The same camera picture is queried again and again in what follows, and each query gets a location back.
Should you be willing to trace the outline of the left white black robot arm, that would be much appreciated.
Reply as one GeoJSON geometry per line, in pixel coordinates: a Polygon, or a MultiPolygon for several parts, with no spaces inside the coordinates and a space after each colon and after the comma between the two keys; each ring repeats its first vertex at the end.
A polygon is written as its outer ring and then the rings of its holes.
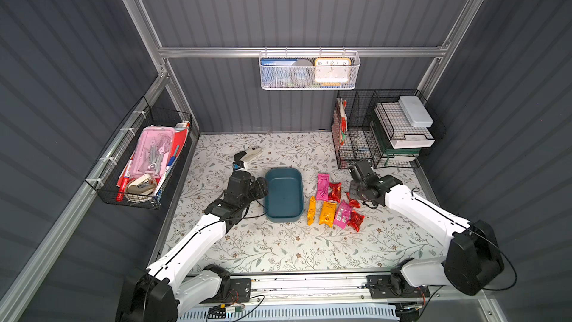
{"type": "Polygon", "coordinates": [[[237,153],[227,188],[198,223],[164,256],[126,276],[116,321],[175,321],[205,300],[227,297],[230,274],[224,268],[211,264],[197,276],[187,276],[214,243],[248,219],[250,205],[268,195],[265,178],[248,170],[261,152],[253,147],[237,153]]]}

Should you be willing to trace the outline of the teal plastic storage box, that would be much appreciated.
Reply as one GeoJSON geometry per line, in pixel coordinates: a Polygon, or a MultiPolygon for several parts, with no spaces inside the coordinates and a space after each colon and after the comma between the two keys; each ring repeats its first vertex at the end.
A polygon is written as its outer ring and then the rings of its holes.
{"type": "Polygon", "coordinates": [[[302,175],[295,168],[272,168],[265,175],[267,218],[273,223],[296,222],[304,211],[302,175]]]}

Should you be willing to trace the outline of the pink tea bag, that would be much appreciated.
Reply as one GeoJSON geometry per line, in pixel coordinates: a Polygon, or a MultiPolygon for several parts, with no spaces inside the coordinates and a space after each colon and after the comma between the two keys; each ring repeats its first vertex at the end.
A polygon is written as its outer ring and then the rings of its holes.
{"type": "Polygon", "coordinates": [[[348,221],[350,220],[351,213],[352,207],[346,202],[340,202],[335,214],[333,225],[339,227],[342,230],[345,229],[348,221]]]}
{"type": "Polygon", "coordinates": [[[317,201],[327,201],[329,199],[330,177],[329,174],[320,173],[317,176],[317,201]]]}

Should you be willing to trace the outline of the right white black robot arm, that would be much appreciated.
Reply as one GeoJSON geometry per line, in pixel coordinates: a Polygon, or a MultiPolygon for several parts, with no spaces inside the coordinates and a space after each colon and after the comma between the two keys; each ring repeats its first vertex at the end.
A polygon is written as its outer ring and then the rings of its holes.
{"type": "Polygon", "coordinates": [[[379,176],[369,161],[349,168],[350,197],[373,208],[387,207],[413,221],[442,245],[444,256],[409,258],[390,271],[395,294],[423,286],[453,286],[474,296],[503,273],[508,262],[495,232],[483,221],[470,222],[427,201],[392,175],[379,176]]]}

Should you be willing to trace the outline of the red tea bag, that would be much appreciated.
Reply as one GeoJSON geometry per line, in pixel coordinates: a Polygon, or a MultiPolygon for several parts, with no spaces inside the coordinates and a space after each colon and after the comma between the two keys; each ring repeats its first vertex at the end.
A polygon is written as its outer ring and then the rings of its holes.
{"type": "Polygon", "coordinates": [[[355,200],[354,198],[351,198],[351,195],[349,192],[346,192],[346,196],[348,199],[348,204],[350,205],[351,208],[353,208],[353,209],[360,209],[361,208],[360,202],[355,200]]]}
{"type": "Polygon", "coordinates": [[[352,211],[347,225],[350,226],[355,232],[360,232],[360,227],[363,224],[364,216],[356,211],[352,211]]]}
{"type": "Polygon", "coordinates": [[[328,201],[338,204],[341,202],[341,198],[342,183],[329,183],[328,201]]]}

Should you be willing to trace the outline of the yellow tea bag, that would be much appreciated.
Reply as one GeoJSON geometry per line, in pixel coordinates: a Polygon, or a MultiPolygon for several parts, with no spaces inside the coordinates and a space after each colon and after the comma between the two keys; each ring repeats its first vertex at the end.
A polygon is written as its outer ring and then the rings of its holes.
{"type": "Polygon", "coordinates": [[[319,224],[333,227],[335,214],[337,211],[337,203],[331,201],[323,201],[320,211],[319,224]]]}
{"type": "Polygon", "coordinates": [[[314,223],[314,219],[316,216],[316,208],[317,208],[317,200],[314,195],[310,197],[308,202],[308,210],[307,210],[307,223],[308,226],[311,226],[314,223]]]}

